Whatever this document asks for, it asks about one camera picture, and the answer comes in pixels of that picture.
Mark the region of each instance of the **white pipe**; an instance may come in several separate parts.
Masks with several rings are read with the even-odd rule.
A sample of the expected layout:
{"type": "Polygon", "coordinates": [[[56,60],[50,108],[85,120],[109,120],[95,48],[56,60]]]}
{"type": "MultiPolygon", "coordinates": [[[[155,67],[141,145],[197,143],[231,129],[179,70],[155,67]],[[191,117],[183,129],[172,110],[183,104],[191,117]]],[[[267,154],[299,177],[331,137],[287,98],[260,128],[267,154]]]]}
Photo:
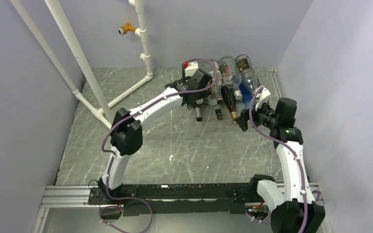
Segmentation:
{"type": "Polygon", "coordinates": [[[144,0],[135,0],[135,11],[139,21],[139,36],[141,37],[142,46],[144,47],[145,64],[147,66],[147,75],[153,76],[151,54],[149,52],[148,34],[144,17],[144,0]]]}
{"type": "Polygon", "coordinates": [[[76,58],[79,66],[84,73],[86,80],[88,80],[89,85],[92,88],[92,91],[95,94],[99,104],[101,105],[103,111],[105,112],[106,118],[109,122],[114,120],[114,115],[112,114],[111,109],[108,107],[105,96],[103,95],[101,88],[98,85],[98,82],[95,79],[94,73],[92,72],[91,66],[89,65],[84,52],[82,51],[81,46],[79,45],[78,39],[76,38],[73,30],[68,22],[68,19],[62,10],[61,4],[58,0],[45,0],[50,12],[52,13],[53,18],[58,24],[59,29],[64,35],[65,40],[67,41],[73,55],[76,58]]]}
{"type": "MultiPolygon", "coordinates": [[[[112,100],[111,102],[109,102],[108,106],[110,108],[112,108],[113,106],[115,106],[117,103],[119,103],[121,100],[123,100],[125,97],[127,97],[128,95],[130,95],[132,92],[134,92],[135,90],[137,90],[139,87],[141,87],[143,84],[145,84],[146,82],[150,81],[151,79],[153,78],[152,75],[146,75],[142,80],[140,80],[139,82],[135,83],[135,85],[131,86],[128,90],[126,90],[124,93],[120,94],[118,97],[116,97],[114,100],[112,100]]],[[[103,114],[103,109],[100,108],[98,109],[98,113],[99,114],[103,114]]]]}
{"type": "Polygon", "coordinates": [[[67,72],[65,71],[64,67],[59,62],[58,58],[56,58],[55,54],[53,53],[51,47],[39,31],[39,29],[36,27],[34,21],[29,16],[28,12],[23,7],[22,3],[20,3],[19,0],[10,0],[12,5],[15,7],[16,11],[19,13],[23,21],[25,22],[26,26],[28,26],[29,30],[31,30],[32,34],[35,36],[38,43],[41,45],[42,49],[45,51],[55,68],[59,71],[62,78],[65,80],[71,91],[77,92],[78,89],[73,84],[72,80],[68,76],[67,72]]]}
{"type": "Polygon", "coordinates": [[[109,129],[112,127],[111,123],[103,116],[103,114],[100,114],[98,110],[92,106],[88,100],[85,99],[85,97],[82,95],[81,92],[77,91],[73,93],[77,99],[79,99],[80,102],[82,102],[90,111],[91,113],[98,119],[100,120],[106,127],[109,129]]]}

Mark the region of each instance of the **dark wine bottle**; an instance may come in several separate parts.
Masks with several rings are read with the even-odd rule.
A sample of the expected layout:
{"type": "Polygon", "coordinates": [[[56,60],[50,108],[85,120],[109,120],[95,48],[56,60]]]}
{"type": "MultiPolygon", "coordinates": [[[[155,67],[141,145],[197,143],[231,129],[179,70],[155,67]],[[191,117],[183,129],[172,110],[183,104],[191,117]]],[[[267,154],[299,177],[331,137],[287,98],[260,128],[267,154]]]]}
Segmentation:
{"type": "Polygon", "coordinates": [[[229,113],[231,114],[232,122],[234,124],[236,124],[236,122],[234,121],[234,119],[237,117],[237,112],[236,112],[236,109],[235,109],[234,91],[232,90],[232,88],[222,86],[221,95],[222,95],[222,98],[224,99],[224,103],[225,103],[226,107],[229,110],[229,113]]]}

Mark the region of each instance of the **gray marble tabletop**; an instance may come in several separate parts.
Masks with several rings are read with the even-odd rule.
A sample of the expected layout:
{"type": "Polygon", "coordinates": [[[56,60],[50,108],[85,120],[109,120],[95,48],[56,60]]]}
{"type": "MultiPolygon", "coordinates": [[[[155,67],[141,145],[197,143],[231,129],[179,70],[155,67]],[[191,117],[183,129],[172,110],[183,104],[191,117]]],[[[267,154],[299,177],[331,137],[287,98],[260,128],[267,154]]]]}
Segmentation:
{"type": "MultiPolygon", "coordinates": [[[[268,69],[256,70],[276,106],[278,97],[268,69]]],[[[144,68],[99,68],[94,74],[107,101],[113,100],[145,75],[144,68]]],[[[154,78],[112,108],[137,107],[164,91],[164,85],[181,78],[180,68],[161,68],[154,78]]],[[[86,83],[83,95],[99,104],[86,83]]],[[[267,174],[282,182],[281,164],[273,143],[255,130],[247,132],[232,123],[222,106],[218,121],[213,106],[202,108],[201,122],[186,106],[164,114],[144,129],[144,144],[131,156],[125,183],[234,183],[248,182],[254,174],[267,174]]],[[[105,171],[109,154],[101,151],[108,129],[82,103],[78,104],[56,185],[85,185],[105,171]]]]}

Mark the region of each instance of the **gray tile surface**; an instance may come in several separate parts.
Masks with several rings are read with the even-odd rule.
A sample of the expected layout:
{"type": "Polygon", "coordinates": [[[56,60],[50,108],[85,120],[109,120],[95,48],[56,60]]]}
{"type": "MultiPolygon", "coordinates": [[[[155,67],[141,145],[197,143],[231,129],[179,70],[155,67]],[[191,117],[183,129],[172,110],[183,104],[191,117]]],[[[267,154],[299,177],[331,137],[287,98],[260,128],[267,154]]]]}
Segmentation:
{"type": "MultiPolygon", "coordinates": [[[[268,69],[256,71],[261,85],[272,93],[271,106],[278,97],[268,69]]],[[[143,68],[100,68],[94,74],[107,99],[111,101],[142,79],[143,68]]],[[[164,84],[181,77],[179,68],[157,69],[154,78],[118,103],[137,107],[164,91],[164,84]]],[[[99,104],[86,83],[83,95],[95,107],[99,104]]],[[[144,129],[144,144],[131,157],[125,183],[231,183],[248,182],[254,174],[272,175],[282,182],[282,171],[273,143],[255,130],[242,132],[232,124],[228,110],[218,121],[212,106],[202,108],[201,122],[186,106],[173,110],[144,129]]],[[[101,151],[107,128],[79,103],[57,185],[83,185],[98,179],[105,171],[109,154],[101,151]]]]}

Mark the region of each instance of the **gray wall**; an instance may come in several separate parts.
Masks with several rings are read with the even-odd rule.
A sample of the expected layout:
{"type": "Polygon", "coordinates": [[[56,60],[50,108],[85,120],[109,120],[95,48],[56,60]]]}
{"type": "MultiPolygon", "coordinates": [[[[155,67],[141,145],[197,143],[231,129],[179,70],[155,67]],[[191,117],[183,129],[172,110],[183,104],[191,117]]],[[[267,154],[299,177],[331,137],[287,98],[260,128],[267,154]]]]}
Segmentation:
{"type": "MultiPolygon", "coordinates": [[[[140,38],[118,34],[135,27],[125,0],[60,0],[93,67],[144,67],[140,38]]],[[[151,55],[156,67],[194,58],[246,53],[256,67],[276,67],[312,0],[145,0],[151,55]]]]}
{"type": "MultiPolygon", "coordinates": [[[[82,74],[44,1],[23,0],[76,85],[82,74]]],[[[31,232],[77,101],[8,0],[0,0],[0,233],[31,232]]]]}
{"type": "Polygon", "coordinates": [[[278,75],[335,232],[373,232],[373,1],[314,0],[278,75]]]}

